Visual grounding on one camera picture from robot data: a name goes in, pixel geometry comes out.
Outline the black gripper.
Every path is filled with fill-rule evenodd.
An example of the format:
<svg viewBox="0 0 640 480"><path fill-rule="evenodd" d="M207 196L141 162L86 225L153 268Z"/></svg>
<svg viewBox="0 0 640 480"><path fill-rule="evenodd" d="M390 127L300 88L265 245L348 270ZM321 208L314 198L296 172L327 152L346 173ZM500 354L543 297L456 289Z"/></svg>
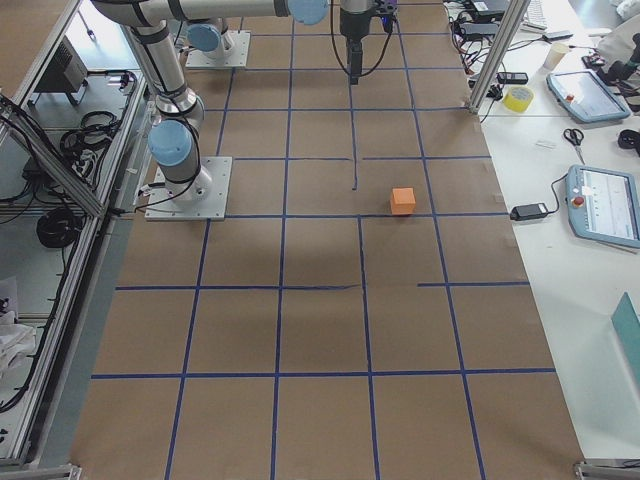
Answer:
<svg viewBox="0 0 640 480"><path fill-rule="evenodd" d="M392 0L341 0L340 33L347 40L347 70L350 84L358 84L362 75L362 42L370 33L372 18L380 18L383 31L391 34L398 2Z"/></svg>

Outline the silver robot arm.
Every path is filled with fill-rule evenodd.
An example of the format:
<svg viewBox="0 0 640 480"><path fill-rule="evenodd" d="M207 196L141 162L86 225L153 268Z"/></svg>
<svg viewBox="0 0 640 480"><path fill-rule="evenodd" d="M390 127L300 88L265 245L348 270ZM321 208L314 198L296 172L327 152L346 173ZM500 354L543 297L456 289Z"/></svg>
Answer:
<svg viewBox="0 0 640 480"><path fill-rule="evenodd" d="M189 45L213 59L228 57L234 47L228 35L229 27L225 18L213 18L191 22L187 28Z"/></svg>
<svg viewBox="0 0 640 480"><path fill-rule="evenodd" d="M327 1L97 1L95 8L119 24L155 97L160 121L148 147L164 176L171 201L199 201L212 183L199 149L204 104L188 86L167 22L188 26L190 45L201 51L221 47L217 21L229 17L292 17L304 25L331 18Z"/></svg>

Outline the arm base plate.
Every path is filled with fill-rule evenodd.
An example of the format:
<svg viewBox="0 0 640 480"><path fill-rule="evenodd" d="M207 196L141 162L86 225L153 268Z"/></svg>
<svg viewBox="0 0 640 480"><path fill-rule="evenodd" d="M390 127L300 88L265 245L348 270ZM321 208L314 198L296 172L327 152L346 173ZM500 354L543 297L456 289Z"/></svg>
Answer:
<svg viewBox="0 0 640 480"><path fill-rule="evenodd" d="M251 32L227 30L220 33L208 29L206 25L193 25L187 33L190 52L186 61L187 69L220 70L244 68L247 65Z"/></svg>
<svg viewBox="0 0 640 480"><path fill-rule="evenodd" d="M226 214L229 184L233 160L231 157L201 158L201 171L189 190L177 199L170 197L180 193L169 183L169 189L160 187L150 193L150 207L145 209L148 221L196 221L211 219L223 221Z"/></svg>

